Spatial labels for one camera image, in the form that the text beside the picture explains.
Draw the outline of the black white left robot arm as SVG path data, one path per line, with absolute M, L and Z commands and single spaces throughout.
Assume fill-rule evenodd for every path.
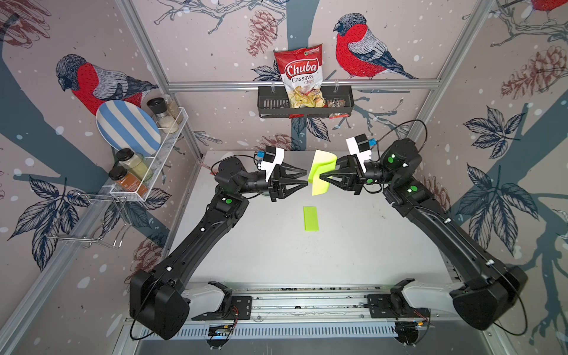
M 257 171 L 249 172 L 236 156 L 219 163 L 215 194 L 204 216 L 184 241 L 151 271 L 140 270 L 130 281 L 130 316 L 151 334 L 170 340 L 188 319 L 212 315 L 216 319 L 238 318 L 232 307 L 232 290 L 209 282 L 190 291 L 186 286 L 205 256 L 245 214 L 248 193 L 269 194 L 273 202 L 308 185 L 307 171 L 283 158 L 266 155 Z

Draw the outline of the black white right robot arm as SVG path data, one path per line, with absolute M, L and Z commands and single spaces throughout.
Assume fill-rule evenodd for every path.
M 494 325 L 520 300 L 528 281 L 526 273 L 483 250 L 414 178 L 422 162 L 414 141 L 393 142 L 378 161 L 371 160 L 371 147 L 378 143 L 366 135 L 350 138 L 348 144 L 349 155 L 339 158 L 333 170 L 320 173 L 320 180 L 355 195 L 368 185 L 382 186 L 386 201 L 419 227 L 461 276 L 463 286 L 449 293 L 456 313 L 480 331 Z

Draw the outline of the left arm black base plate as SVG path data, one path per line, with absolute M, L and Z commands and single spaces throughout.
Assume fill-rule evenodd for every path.
M 239 320 L 249 320 L 251 318 L 251 307 L 251 296 L 226 296 L 217 311 L 192 317 L 191 320 L 233 320 L 235 315 L 238 316 Z

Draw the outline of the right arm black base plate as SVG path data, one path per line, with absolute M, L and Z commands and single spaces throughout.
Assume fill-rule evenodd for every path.
M 402 297 L 395 294 L 368 294 L 365 307 L 369 309 L 373 319 L 427 319 L 430 309 L 415 309 Z

